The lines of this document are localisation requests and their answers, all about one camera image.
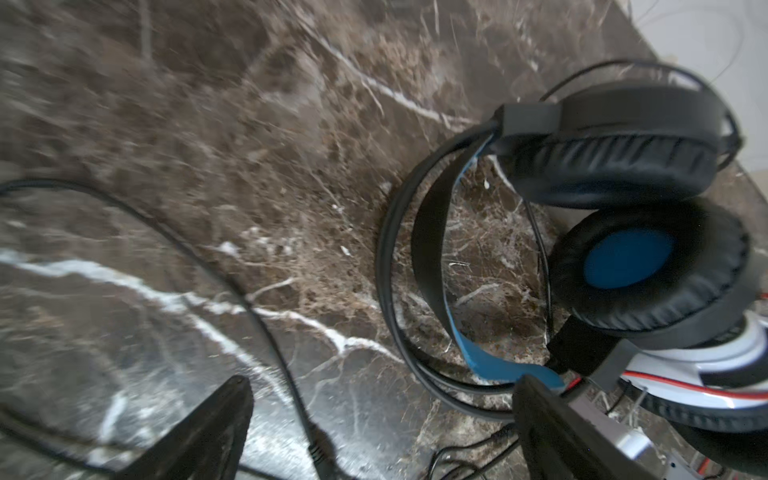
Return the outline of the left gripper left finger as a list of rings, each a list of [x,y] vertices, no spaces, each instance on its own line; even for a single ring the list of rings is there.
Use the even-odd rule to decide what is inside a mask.
[[[250,381],[230,377],[118,479],[233,479],[253,413]]]

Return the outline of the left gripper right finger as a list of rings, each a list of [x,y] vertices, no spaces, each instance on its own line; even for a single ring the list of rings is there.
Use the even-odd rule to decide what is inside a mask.
[[[651,479],[538,379],[515,385],[517,436],[532,479]]]

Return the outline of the black blue headphones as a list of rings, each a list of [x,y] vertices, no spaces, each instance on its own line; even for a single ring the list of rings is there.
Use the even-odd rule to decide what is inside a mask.
[[[500,106],[486,122],[455,135],[407,177],[385,216],[375,278],[380,308],[417,380],[465,414],[511,422],[511,412],[461,400],[510,393],[529,375],[570,394],[552,317],[545,320],[547,364],[497,357],[470,340],[445,290],[443,244],[454,190],[478,157],[497,160],[501,178],[534,205],[582,209],[586,217],[552,248],[541,248],[545,302],[641,350],[684,349],[724,333],[760,296],[767,258],[741,219],[705,191],[743,145],[735,115],[701,76],[649,62],[685,85],[617,80],[557,99]],[[398,324],[392,273],[401,223],[430,171],[411,233],[411,263],[428,307],[459,348],[477,383],[448,377],[420,359]]]

